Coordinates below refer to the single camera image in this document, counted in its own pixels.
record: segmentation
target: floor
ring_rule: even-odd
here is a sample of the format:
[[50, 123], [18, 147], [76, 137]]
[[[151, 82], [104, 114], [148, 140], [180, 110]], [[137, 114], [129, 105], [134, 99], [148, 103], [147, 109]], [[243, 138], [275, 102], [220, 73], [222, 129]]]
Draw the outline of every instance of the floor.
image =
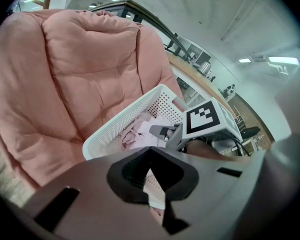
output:
[[262, 137], [258, 141], [258, 145], [263, 150], [268, 150], [273, 142], [273, 138], [261, 119], [255, 116], [255, 112], [250, 107], [248, 107], [248, 105], [246, 105], [245, 102], [242, 101], [242, 99], [237, 94], [230, 101], [228, 101], [228, 104], [234, 111], [234, 107], [236, 107], [236, 109], [241, 114], [247, 128], [254, 126], [258, 126], [260, 128], [261, 131], [257, 134], [257, 136]]

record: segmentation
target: black rectangular slot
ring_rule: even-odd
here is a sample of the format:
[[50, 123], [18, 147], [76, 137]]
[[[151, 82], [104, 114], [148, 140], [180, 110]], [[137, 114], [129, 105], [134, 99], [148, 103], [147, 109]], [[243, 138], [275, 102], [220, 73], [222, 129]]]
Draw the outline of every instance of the black rectangular slot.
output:
[[233, 169], [228, 169], [228, 168], [224, 168], [224, 167], [220, 167], [218, 170], [216, 170], [218, 173], [222, 173], [222, 174], [227, 174], [233, 177], [237, 177], [239, 178], [242, 174], [242, 171], [239, 170], [233, 170]]
[[34, 218], [34, 221], [52, 232], [79, 193], [77, 189], [66, 187]]

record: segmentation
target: laundry basket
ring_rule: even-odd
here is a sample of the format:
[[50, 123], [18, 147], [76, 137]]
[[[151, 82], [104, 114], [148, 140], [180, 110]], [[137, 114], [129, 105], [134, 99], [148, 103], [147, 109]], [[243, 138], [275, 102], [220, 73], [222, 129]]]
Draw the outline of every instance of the laundry basket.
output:
[[168, 119], [173, 125], [182, 123], [183, 111], [187, 109], [177, 95], [164, 84], [159, 84], [92, 134], [83, 144], [84, 158], [90, 160], [121, 152], [120, 134], [143, 112], [154, 118]]

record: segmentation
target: pink cloth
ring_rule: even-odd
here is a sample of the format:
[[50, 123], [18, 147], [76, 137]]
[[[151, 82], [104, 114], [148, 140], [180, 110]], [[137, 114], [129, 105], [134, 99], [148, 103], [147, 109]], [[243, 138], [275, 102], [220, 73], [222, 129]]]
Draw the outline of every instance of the pink cloth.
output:
[[14, 13], [0, 27], [0, 150], [43, 186], [84, 161], [84, 141], [158, 84], [182, 98], [149, 27], [104, 12]]
[[172, 126], [168, 119], [154, 118], [146, 113], [141, 114], [127, 129], [121, 134], [122, 146], [125, 150], [131, 150], [142, 147], [165, 147], [166, 142], [160, 140], [150, 133], [150, 127]]

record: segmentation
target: wooden counter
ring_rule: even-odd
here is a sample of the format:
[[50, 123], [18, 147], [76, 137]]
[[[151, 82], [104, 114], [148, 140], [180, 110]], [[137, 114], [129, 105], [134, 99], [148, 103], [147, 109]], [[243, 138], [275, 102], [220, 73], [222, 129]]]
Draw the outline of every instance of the wooden counter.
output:
[[180, 69], [183, 73], [185, 73], [192, 81], [199, 84], [201, 88], [203, 88], [207, 93], [209, 93], [212, 97], [216, 98], [226, 109], [230, 111], [232, 116], [235, 118], [236, 115], [225, 100], [225, 98], [221, 95], [218, 88], [216, 88], [212, 82], [210, 82], [206, 77], [200, 74], [193, 66], [182, 60], [180, 57], [173, 55], [170, 52], [167, 52], [169, 62]]

